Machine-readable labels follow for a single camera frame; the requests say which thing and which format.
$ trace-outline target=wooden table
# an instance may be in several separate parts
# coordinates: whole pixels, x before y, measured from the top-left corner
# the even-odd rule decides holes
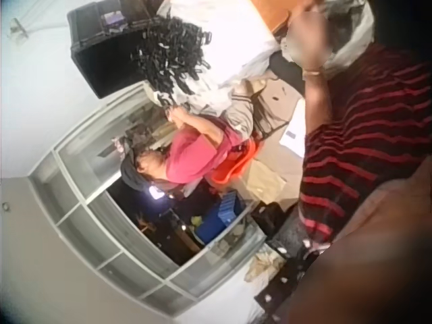
[[[285,25],[292,10],[301,0],[251,0],[267,27],[276,33]]]

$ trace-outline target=black cap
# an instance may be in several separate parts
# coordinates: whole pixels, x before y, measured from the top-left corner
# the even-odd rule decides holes
[[[146,180],[135,168],[134,150],[129,150],[120,166],[121,178],[125,184],[137,191],[147,191],[151,182]]]

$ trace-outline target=white wall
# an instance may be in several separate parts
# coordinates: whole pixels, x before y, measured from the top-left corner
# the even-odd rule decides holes
[[[26,178],[1,184],[2,310],[18,323],[169,324],[115,291],[60,240],[34,199]]]
[[[64,134],[100,105],[70,57],[66,14],[89,2],[1,2],[2,178],[27,176]],[[7,38],[13,17],[23,18],[30,31],[19,47]]]

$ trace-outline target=pants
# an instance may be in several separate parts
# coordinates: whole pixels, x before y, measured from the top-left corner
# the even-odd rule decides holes
[[[250,138],[253,131],[253,111],[249,97],[233,94],[232,105],[222,113],[221,117],[241,136],[242,141],[245,141]]]

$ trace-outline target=blue crate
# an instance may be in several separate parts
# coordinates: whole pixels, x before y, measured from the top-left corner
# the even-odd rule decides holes
[[[229,226],[244,210],[243,200],[236,191],[230,191],[222,197],[217,216],[225,226]]]
[[[195,235],[206,245],[226,228],[225,224],[217,216],[219,206],[220,202],[215,204],[202,218],[202,224],[195,229]]]
[[[208,244],[227,228],[245,206],[236,191],[228,192],[221,202],[215,204],[202,218],[202,224],[195,229],[195,234],[204,243]]]

